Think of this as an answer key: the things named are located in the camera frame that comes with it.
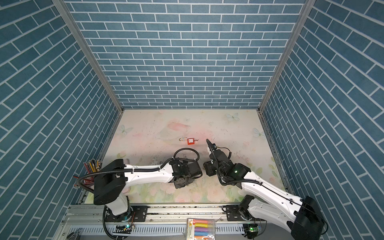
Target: crayon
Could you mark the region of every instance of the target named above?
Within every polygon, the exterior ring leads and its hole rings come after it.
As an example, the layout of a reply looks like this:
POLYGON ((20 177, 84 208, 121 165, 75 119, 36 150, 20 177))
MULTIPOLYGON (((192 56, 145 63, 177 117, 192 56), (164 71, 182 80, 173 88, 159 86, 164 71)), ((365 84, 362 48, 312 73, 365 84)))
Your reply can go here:
POLYGON ((195 227, 208 227, 206 223, 195 223, 195 227))
POLYGON ((194 221, 195 223, 205 223, 205 224, 209 224, 212 222, 212 221, 203 220, 203 219, 195 219, 194 221))
POLYGON ((195 231, 195 236, 207 236, 208 235, 208 233, 206 233, 206 232, 197 232, 197 231, 195 231))
POLYGON ((195 232, 208 232, 209 229, 206 227, 195 227, 195 232))

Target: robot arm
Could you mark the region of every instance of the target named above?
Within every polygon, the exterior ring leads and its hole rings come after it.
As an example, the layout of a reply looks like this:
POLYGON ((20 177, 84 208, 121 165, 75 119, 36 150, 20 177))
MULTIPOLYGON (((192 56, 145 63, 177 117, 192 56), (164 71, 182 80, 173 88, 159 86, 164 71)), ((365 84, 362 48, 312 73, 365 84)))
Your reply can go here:
POLYGON ((295 240, 318 240, 324 217, 315 200, 287 193, 263 180, 243 164, 232 161, 207 139, 211 161, 204 163, 208 176, 218 176, 219 182, 235 185, 267 203, 246 195, 239 205, 244 219, 261 218, 291 232, 295 240))
POLYGON ((176 188, 181 188, 201 176, 197 160, 171 158, 162 165, 133 166, 124 164, 123 159, 116 159, 95 177, 94 204, 107 205, 115 216, 129 214, 128 199, 122 194, 128 187, 150 182, 172 182, 176 188))

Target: table surface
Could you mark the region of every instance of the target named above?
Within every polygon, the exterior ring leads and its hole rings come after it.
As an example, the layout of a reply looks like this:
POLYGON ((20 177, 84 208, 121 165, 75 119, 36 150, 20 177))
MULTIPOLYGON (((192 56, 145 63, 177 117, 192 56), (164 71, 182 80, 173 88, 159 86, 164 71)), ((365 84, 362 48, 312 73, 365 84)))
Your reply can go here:
MULTIPOLYGON (((126 110, 120 120, 103 165, 119 158, 133 165, 155 165, 183 147, 200 154, 203 176, 175 189, 173 183, 131 186, 125 193, 131 203, 239 202, 247 194, 235 186, 221 186, 217 176, 208 177, 203 163, 209 160, 206 139, 232 151, 233 163, 242 163, 264 180, 284 189, 256 110, 126 110), (198 139, 194 145, 181 137, 198 139)), ((181 157, 195 158, 182 151, 181 157)))

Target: aluminum frame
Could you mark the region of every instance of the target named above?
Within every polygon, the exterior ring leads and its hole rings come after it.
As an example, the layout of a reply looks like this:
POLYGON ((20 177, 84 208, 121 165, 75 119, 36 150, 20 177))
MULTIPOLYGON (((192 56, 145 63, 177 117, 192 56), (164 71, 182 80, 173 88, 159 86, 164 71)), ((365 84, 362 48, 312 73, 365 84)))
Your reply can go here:
POLYGON ((265 91, 264 97, 262 99, 262 102, 260 103, 259 111, 263 112, 266 104, 271 97, 271 94, 273 92, 273 89, 276 86, 277 81, 279 80, 279 77, 283 71, 283 68, 285 64, 287 63, 288 57, 292 52, 293 47, 295 46, 295 43, 297 39, 299 38, 299 35, 301 33, 301 30, 303 29, 304 23, 308 18, 308 15, 310 14, 312 7, 314 5, 316 0, 306 0, 306 2, 303 5, 303 8, 300 11, 299 18, 297 19, 297 23, 293 27, 292 33, 290 38, 288 39, 287 45, 284 48, 283 54, 281 55, 281 59, 279 61, 279 64, 275 68, 275 72, 273 73, 273 76, 271 78, 271 81, 265 91))
POLYGON ((264 130, 264 133, 265 133, 265 137, 266 137, 266 139, 268 141, 268 144, 269 144, 269 147, 271 149, 273 158, 275 159, 276 168, 279 171, 281 180, 283 181, 283 185, 285 187, 285 191, 289 192, 290 194, 295 195, 295 192, 293 191, 292 185, 290 184, 288 176, 287 176, 287 174, 286 174, 286 172, 284 170, 283 163, 281 162, 281 158, 280 158, 280 155, 279 155, 279 153, 277 151, 276 144, 273 141, 271 132, 270 132, 269 127, 268 127, 268 125, 266 123, 264 114, 262 112, 260 112, 260 111, 257 111, 257 113, 259 115, 260 122, 262 123, 263 130, 264 130))
POLYGON ((114 91, 112 90, 111 85, 107 80, 107 77, 104 75, 104 72, 101 69, 99 63, 97 62, 95 56, 93 55, 88 43, 85 41, 85 38, 81 33, 79 26, 76 24, 75 19, 70 13, 67 5, 63 0, 52 0, 52 2, 55 5, 57 11, 60 13, 61 17, 63 18, 65 24, 71 31, 73 37, 75 38, 76 42, 80 46, 81 50, 83 51, 85 57, 88 59, 88 62, 91 65, 92 69, 95 71, 96 75, 99 77, 101 84, 104 86, 113 104, 116 106, 119 113, 122 113, 124 109, 120 101, 117 99, 114 91))
MULTIPOLYGON (((238 204, 234 202, 226 203, 174 203, 174 204, 134 204, 138 206, 148 206, 147 218, 145 222, 135 223, 137 227, 156 228, 164 226, 181 226, 187 221, 187 218, 208 218, 216 220, 217 234, 241 233, 240 225, 244 223, 261 223, 266 224, 264 220, 257 219, 256 221, 227 221, 226 213, 222 207, 228 204, 238 204)), ((100 228, 103 224, 103 205, 83 204, 70 205, 60 224, 54 240, 65 240, 66 236, 73 229, 77 228, 100 228)), ((121 223, 106 223, 109 231, 121 223)), ((103 231, 97 231, 94 235, 104 235, 103 231)))
POLYGON ((123 112, 119 113, 118 117, 116 118, 116 121, 113 124, 112 129, 111 129, 111 131, 108 134, 108 138, 105 141, 105 144, 104 144, 103 148, 101 149, 100 154, 97 157, 97 159, 101 160, 102 162, 103 162, 103 159, 105 157, 105 154, 107 153, 109 145, 111 144, 112 138, 115 135, 115 132, 116 132, 118 126, 119 126, 119 123, 120 123, 120 120, 122 118, 122 115, 124 114, 124 111, 125 110, 123 110, 123 112))

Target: brick wallpaper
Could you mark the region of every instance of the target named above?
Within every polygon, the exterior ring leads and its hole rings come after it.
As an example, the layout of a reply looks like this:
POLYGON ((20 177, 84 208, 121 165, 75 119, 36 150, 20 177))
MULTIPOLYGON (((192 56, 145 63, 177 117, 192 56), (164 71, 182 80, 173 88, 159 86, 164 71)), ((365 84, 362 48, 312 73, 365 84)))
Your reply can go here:
POLYGON ((257 108, 304 0, 66 1, 125 108, 257 108))
POLYGON ((117 118, 50 0, 0 1, 0 239, 52 238, 117 118))
POLYGON ((317 0, 265 109, 324 239, 384 239, 384 2, 317 0))

